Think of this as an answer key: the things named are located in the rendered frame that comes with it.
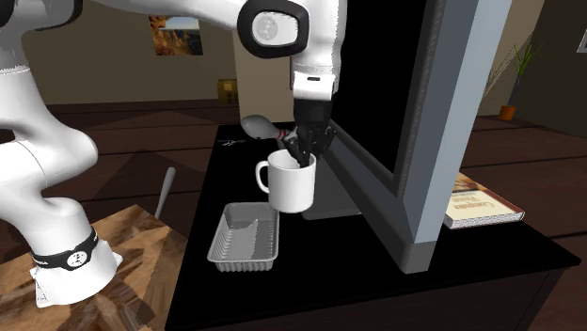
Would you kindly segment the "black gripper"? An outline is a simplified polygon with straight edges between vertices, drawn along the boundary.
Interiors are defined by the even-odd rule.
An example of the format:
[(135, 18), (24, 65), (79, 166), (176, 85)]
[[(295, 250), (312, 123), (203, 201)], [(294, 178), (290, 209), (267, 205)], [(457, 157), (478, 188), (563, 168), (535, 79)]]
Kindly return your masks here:
[(293, 117), (297, 129), (286, 131), (280, 142), (300, 167), (309, 166), (310, 153), (298, 136), (310, 138), (311, 153), (315, 157), (321, 157), (338, 133), (328, 125), (332, 104), (332, 101), (293, 100)]

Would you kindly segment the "white mug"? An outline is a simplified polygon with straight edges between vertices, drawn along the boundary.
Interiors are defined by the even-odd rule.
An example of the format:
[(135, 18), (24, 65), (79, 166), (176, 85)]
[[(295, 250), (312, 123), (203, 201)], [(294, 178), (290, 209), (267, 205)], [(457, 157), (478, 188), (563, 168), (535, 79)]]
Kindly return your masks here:
[(277, 150), (255, 167), (259, 188), (268, 195), (269, 204), (282, 213), (301, 213), (314, 201), (316, 158), (301, 167), (287, 150)]

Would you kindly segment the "white bowling pin red stripes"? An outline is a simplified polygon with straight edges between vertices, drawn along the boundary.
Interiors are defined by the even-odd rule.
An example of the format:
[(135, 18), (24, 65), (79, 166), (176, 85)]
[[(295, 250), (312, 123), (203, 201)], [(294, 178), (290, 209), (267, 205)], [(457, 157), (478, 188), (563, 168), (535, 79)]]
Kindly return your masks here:
[(243, 130), (255, 139), (290, 139), (296, 137), (296, 130), (279, 129), (268, 118), (262, 115), (249, 115), (241, 119)]

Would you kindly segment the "brown cardboard box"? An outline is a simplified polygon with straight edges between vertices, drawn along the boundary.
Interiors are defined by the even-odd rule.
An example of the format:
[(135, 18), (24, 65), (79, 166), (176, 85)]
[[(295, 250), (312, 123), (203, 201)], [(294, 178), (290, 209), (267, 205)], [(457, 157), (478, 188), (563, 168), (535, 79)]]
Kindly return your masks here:
[(218, 100), (223, 104), (238, 104), (238, 87), (236, 79), (219, 79), (217, 82)]

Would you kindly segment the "grey ribbed plastic tray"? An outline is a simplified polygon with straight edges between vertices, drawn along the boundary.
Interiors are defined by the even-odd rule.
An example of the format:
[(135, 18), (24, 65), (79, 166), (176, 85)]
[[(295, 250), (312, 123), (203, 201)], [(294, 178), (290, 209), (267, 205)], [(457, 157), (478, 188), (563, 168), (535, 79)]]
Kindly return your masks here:
[(279, 212), (268, 202), (225, 206), (207, 260), (220, 272), (261, 272), (278, 257)]

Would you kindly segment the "large grey-framed black monitor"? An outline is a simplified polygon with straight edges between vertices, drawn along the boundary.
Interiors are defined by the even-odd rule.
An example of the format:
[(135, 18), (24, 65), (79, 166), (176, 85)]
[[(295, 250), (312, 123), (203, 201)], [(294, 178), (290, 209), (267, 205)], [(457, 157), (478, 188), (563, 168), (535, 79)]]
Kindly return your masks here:
[(337, 135), (307, 220), (360, 215), (401, 271), (429, 268), (513, 0), (348, 0)]

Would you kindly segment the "black table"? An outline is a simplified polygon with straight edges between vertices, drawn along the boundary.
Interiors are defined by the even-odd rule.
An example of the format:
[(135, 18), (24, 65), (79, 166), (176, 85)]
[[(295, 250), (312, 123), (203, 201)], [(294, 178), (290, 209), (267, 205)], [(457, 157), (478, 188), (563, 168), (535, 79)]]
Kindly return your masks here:
[(430, 268), (403, 273), (364, 217), (284, 215), (267, 271), (207, 258), (226, 205), (257, 202), (276, 145), (218, 128), (166, 331), (527, 331), (578, 257), (515, 222), (440, 232)]

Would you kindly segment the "grey stick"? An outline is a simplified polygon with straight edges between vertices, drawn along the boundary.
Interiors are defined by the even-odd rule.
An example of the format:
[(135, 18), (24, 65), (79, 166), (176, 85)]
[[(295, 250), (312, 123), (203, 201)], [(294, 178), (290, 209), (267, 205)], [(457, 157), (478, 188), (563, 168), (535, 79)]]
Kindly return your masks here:
[(154, 217), (156, 219), (160, 218), (160, 215), (162, 213), (163, 207), (165, 205), (165, 202), (167, 200), (167, 196), (168, 193), (170, 191), (170, 188), (172, 186), (172, 183), (174, 181), (175, 178), (175, 174), (176, 174), (176, 168), (171, 166), (167, 169), (163, 184), (162, 184), (162, 189), (160, 192), (160, 196), (159, 196), (159, 200), (158, 200), (158, 204), (157, 204), (157, 208), (154, 214)]

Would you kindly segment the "cream and brown book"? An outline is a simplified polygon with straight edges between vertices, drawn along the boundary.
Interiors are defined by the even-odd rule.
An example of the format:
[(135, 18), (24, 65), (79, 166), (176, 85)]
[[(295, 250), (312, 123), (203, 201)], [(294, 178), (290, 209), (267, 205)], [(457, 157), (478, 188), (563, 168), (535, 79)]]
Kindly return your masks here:
[(525, 212), (463, 173), (458, 173), (443, 224), (467, 229), (520, 221)]

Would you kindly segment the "green plant in orange pot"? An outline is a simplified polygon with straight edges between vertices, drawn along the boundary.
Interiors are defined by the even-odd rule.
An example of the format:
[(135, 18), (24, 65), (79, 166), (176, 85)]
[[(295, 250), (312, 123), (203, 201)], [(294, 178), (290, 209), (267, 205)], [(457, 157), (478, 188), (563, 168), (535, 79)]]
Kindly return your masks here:
[(515, 57), (514, 66), (516, 67), (516, 79), (512, 88), (512, 92), (508, 98), (508, 102), (500, 108), (498, 119), (501, 120), (512, 120), (516, 107), (514, 106), (514, 100), (516, 93), (519, 89), (521, 77), (525, 70), (529, 67), (531, 62), (541, 56), (542, 44), (537, 47), (533, 47), (532, 43), (529, 43), (524, 52), (521, 52), (516, 45), (514, 45)]

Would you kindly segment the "wooden patterned robot stand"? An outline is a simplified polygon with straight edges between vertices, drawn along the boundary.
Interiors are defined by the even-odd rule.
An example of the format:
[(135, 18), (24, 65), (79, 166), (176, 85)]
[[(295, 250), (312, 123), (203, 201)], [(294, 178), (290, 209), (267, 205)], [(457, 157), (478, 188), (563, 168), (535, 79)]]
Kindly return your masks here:
[(69, 306), (36, 306), (28, 254), (0, 265), (0, 331), (165, 331), (187, 240), (134, 205), (93, 224), (123, 257), (112, 281)]

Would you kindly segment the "canyon landscape wall picture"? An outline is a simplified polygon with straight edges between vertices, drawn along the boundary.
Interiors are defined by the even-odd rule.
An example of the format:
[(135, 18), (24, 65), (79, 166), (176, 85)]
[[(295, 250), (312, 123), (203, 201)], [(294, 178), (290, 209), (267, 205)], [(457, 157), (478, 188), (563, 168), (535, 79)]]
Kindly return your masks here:
[(150, 16), (149, 20), (156, 55), (203, 55), (197, 19)]

